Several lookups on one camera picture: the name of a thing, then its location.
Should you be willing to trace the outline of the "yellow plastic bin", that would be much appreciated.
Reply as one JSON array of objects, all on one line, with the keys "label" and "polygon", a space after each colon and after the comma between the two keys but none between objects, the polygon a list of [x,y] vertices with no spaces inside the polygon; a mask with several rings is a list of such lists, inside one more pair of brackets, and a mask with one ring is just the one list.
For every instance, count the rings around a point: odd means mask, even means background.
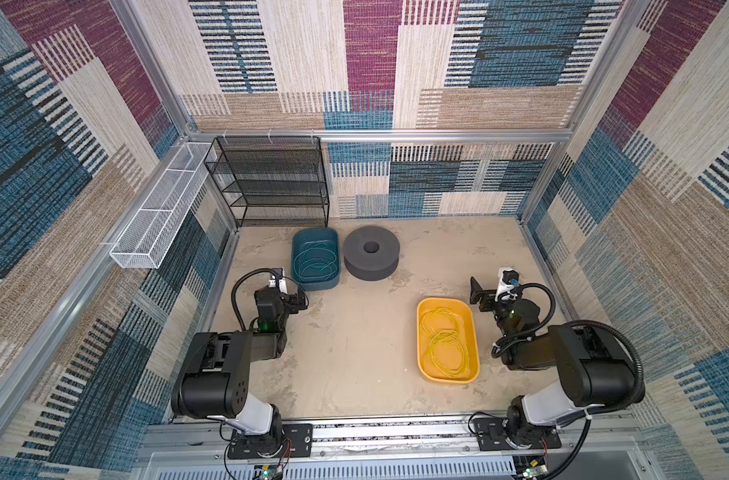
[{"label": "yellow plastic bin", "polygon": [[428,297],[417,307],[417,358],[426,380],[470,384],[481,371],[471,308],[454,298]]}]

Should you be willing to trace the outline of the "grey perforated cable spool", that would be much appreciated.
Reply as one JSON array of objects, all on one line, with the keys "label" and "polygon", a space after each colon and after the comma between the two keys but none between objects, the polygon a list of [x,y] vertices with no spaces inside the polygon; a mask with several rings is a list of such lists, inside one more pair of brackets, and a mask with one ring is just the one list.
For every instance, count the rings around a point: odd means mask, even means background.
[{"label": "grey perforated cable spool", "polygon": [[390,230],[364,226],[344,240],[344,266],[352,276],[364,281],[380,281],[398,268],[401,244]]}]

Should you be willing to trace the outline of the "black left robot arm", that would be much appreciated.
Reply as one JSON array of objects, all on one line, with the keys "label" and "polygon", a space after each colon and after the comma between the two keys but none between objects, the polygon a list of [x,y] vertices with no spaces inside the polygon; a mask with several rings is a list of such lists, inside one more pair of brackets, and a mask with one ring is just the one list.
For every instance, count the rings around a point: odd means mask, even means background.
[{"label": "black left robot arm", "polygon": [[[258,316],[246,322],[236,296],[246,280],[260,274],[270,275],[270,283],[254,292]],[[304,288],[297,285],[290,293],[289,281],[282,268],[244,274],[230,292],[238,330],[197,333],[174,382],[170,400],[174,415],[232,428],[226,440],[226,455],[232,458],[270,459],[288,455],[292,448],[278,407],[248,391],[252,364],[280,358],[288,342],[288,318],[308,308]]]}]

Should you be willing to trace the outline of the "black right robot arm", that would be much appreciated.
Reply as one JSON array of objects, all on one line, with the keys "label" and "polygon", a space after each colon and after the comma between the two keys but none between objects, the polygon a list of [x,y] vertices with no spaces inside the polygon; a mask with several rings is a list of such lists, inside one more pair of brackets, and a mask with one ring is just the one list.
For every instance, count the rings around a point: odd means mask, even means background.
[{"label": "black right robot arm", "polygon": [[632,341],[620,330],[595,320],[555,325],[557,302],[544,284],[523,283],[516,270],[504,268],[494,290],[470,280],[470,304],[494,315],[502,333],[491,351],[511,371],[556,368],[558,379],[542,390],[512,400],[503,417],[472,414],[470,434],[482,452],[561,447],[558,431],[580,421],[578,440],[558,465],[544,454],[517,473],[519,479],[557,479],[576,461],[594,418],[625,410],[646,394],[645,370]]}]

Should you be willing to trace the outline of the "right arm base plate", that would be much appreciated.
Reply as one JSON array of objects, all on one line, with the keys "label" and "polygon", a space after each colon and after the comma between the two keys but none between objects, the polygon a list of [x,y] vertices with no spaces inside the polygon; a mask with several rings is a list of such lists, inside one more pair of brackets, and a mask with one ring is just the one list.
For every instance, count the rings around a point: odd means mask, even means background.
[{"label": "right arm base plate", "polygon": [[523,423],[510,424],[506,418],[480,416],[471,420],[471,430],[482,452],[548,450],[562,447],[561,438],[554,427]]}]

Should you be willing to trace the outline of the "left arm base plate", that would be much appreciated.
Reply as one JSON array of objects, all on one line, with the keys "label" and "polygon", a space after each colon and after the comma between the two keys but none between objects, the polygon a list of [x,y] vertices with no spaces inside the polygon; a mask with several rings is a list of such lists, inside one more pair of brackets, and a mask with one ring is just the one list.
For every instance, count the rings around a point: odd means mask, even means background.
[{"label": "left arm base plate", "polygon": [[246,435],[236,429],[230,434],[228,460],[296,459],[312,453],[314,426],[310,423],[272,426],[262,435]]}]

